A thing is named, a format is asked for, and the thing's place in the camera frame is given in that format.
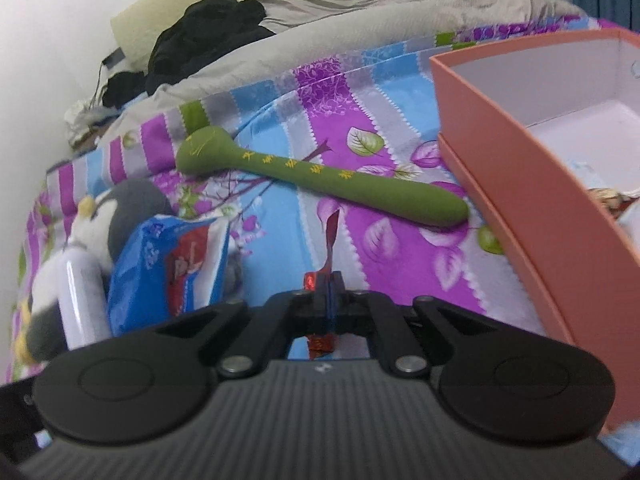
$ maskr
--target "candy wrapper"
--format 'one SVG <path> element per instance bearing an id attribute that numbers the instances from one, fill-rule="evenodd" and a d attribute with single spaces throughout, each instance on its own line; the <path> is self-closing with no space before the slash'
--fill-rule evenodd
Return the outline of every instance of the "candy wrapper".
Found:
<path id="1" fill-rule="evenodd" d="M 228 248 L 223 218 L 158 215 L 140 224 L 111 277 L 107 313 L 113 335 L 222 300 Z"/>

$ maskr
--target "open box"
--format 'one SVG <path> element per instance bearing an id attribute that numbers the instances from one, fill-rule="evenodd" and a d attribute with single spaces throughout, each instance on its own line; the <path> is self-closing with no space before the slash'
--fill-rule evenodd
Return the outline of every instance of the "open box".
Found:
<path id="1" fill-rule="evenodd" d="M 640 256 L 568 169 L 640 187 L 640 36 L 499 41 L 431 58 L 440 151 L 523 281 L 547 333 L 616 381 L 607 427 L 640 418 Z"/>

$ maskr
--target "purple striped fabric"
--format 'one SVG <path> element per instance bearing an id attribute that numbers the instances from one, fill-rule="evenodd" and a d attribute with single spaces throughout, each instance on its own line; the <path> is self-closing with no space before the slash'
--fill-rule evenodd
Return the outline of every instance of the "purple striped fabric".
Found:
<path id="1" fill-rule="evenodd" d="M 56 249 L 62 248 L 65 245 L 66 238 L 68 237 L 68 234 L 69 234 L 69 232 L 65 227 L 65 219 L 56 221 L 56 223 L 53 224 L 52 231 L 53 231 L 53 237 L 55 240 L 55 248 Z"/>
<path id="2" fill-rule="evenodd" d="M 60 184 L 60 211 L 62 214 L 73 215 L 76 212 L 74 202 L 74 167 L 65 164 L 58 170 L 58 183 Z"/>
<path id="3" fill-rule="evenodd" d="M 60 204 L 60 178 L 58 172 L 53 171 L 47 175 L 47 196 L 49 208 L 54 218 L 62 218 L 62 206 Z"/>
<path id="4" fill-rule="evenodd" d="M 65 226 L 65 237 L 66 238 L 68 238 L 69 235 L 71 234 L 71 224 L 74 222 L 74 218 L 76 218 L 76 215 L 65 216 L 65 219 L 62 221 L 63 225 Z"/>
<path id="5" fill-rule="evenodd" d="M 174 147 L 166 129 L 164 114 L 140 126 L 140 141 L 145 150 L 146 166 L 151 174 L 158 174 L 175 167 Z"/>
<path id="6" fill-rule="evenodd" d="M 14 341 L 18 337 L 21 324 L 22 323 L 20 322 L 20 307 L 18 306 L 18 309 L 16 309 L 11 316 L 11 341 Z M 14 380 L 14 361 L 11 360 L 11 362 L 9 362 L 9 366 L 7 367 L 4 375 L 4 382 L 10 383 L 13 380 Z"/>
<path id="7" fill-rule="evenodd" d="M 31 290 L 31 282 L 30 282 L 31 247 L 30 247 L 29 235 L 30 233 L 25 231 L 25 235 L 24 235 L 25 237 L 21 247 L 22 250 L 24 251 L 24 276 L 20 280 L 20 283 L 18 283 L 18 295 L 17 295 L 18 300 L 21 300 L 22 298 L 26 298 L 29 293 L 29 290 Z"/>
<path id="8" fill-rule="evenodd" d="M 316 142 L 327 141 L 331 148 L 322 154 L 326 165 L 358 171 L 373 164 L 391 172 L 395 170 L 396 163 L 386 147 L 370 156 L 359 155 L 350 148 L 351 130 L 357 128 L 364 135 L 375 135 L 378 128 L 370 118 L 372 115 L 354 99 L 345 75 L 340 72 L 338 59 L 322 59 L 294 72 L 300 83 L 298 96 Z M 462 275 L 455 274 L 452 280 L 445 276 L 443 284 L 431 270 L 433 262 L 448 272 L 452 260 L 460 261 L 459 248 L 433 246 L 415 224 L 362 206 L 350 205 L 344 223 L 367 281 L 375 290 L 399 304 L 411 304 L 415 296 L 433 294 L 473 312 L 484 312 Z"/>
<path id="9" fill-rule="evenodd" d="M 109 173 L 114 184 L 127 179 L 127 172 L 124 170 L 124 160 L 122 159 L 122 142 L 120 138 L 109 143 Z"/>
<path id="10" fill-rule="evenodd" d="M 86 158 L 81 156 L 73 161 L 74 166 L 74 203 L 78 203 L 87 195 L 86 192 Z"/>
<path id="11" fill-rule="evenodd" d="M 120 142 L 119 139 L 112 140 L 111 142 Z M 102 180 L 107 186 L 107 188 L 111 189 L 113 187 L 113 180 L 111 180 L 111 165 L 109 163 L 109 159 L 111 158 L 111 150 L 107 146 L 100 150 L 100 154 L 102 155 Z"/>
<path id="12" fill-rule="evenodd" d="M 25 276 L 27 280 L 26 290 L 31 290 L 33 277 L 40 266 L 40 245 L 38 244 L 38 231 L 36 230 L 35 223 L 33 212 L 31 212 L 27 218 L 27 245 L 29 247 L 30 260 L 28 261 L 29 265 Z"/>

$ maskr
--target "stuffed animal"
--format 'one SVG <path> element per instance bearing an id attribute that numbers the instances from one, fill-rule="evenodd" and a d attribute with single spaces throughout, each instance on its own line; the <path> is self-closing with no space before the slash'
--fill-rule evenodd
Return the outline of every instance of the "stuffed animal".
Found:
<path id="1" fill-rule="evenodd" d="M 174 214 L 166 196 L 148 180 L 125 180 L 95 199 L 86 196 L 79 202 L 70 239 L 83 244 L 96 257 L 108 286 L 129 236 L 156 214 Z M 26 329 L 16 340 L 15 354 L 25 364 L 50 361 L 66 351 L 58 307 L 57 268 L 61 257 L 62 252 L 57 252 L 40 266 L 29 298 L 20 304 Z"/>

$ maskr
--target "green spoon-shaped toy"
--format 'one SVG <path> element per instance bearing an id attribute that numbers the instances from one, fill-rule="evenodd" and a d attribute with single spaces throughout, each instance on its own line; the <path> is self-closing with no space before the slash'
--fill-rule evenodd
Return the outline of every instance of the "green spoon-shaped toy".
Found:
<path id="1" fill-rule="evenodd" d="M 441 187 L 252 152 L 236 145 L 218 126 L 192 133 L 178 150 L 175 163 L 187 175 L 242 170 L 276 178 L 418 224 L 450 227 L 469 215 L 465 201 Z"/>

